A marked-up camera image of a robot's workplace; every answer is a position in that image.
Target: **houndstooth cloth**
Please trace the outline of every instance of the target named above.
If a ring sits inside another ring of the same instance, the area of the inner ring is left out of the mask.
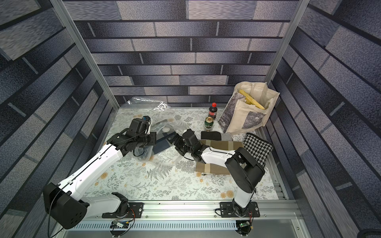
[[[252,133],[246,133],[243,140],[244,148],[257,160],[263,167],[266,164],[266,159],[272,151],[273,145]]]

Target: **green can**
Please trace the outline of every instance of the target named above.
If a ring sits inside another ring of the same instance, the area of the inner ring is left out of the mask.
[[[205,131],[212,131],[213,118],[212,117],[207,117],[205,119],[204,125],[205,125]]]

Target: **canvas tote bag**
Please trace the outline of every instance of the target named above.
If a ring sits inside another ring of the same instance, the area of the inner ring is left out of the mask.
[[[246,104],[245,97],[239,93],[240,89],[259,102],[265,110]],[[233,95],[218,120],[218,124],[224,133],[230,132],[232,135],[253,131],[264,126],[274,109],[279,94],[277,91],[269,89],[266,83],[238,83],[234,87]]]

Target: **yellow object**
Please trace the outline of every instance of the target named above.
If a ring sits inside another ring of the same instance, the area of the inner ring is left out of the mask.
[[[250,102],[247,104],[253,104],[257,108],[264,110],[264,107],[261,104],[259,104],[259,102],[255,101],[255,99],[253,97],[251,97],[249,94],[247,94],[244,90],[240,89],[239,93],[246,97],[246,103]]]

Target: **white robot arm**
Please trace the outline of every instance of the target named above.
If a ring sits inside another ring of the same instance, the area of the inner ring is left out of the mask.
[[[156,132],[150,133],[150,125],[148,116],[134,118],[129,128],[113,135],[80,169],[58,185],[46,185],[43,191],[46,212],[65,229],[89,216],[109,212],[126,214],[128,199],[119,193],[94,198],[83,195],[99,176],[127,153],[137,147],[156,144]]]
[[[191,129],[185,131],[182,136],[175,134],[167,140],[175,145],[182,156],[190,153],[197,162],[226,167],[238,185],[237,194],[233,199],[234,212],[240,217],[247,214],[255,186],[264,175],[263,166],[251,154],[242,147],[237,150],[218,150],[203,145]]]

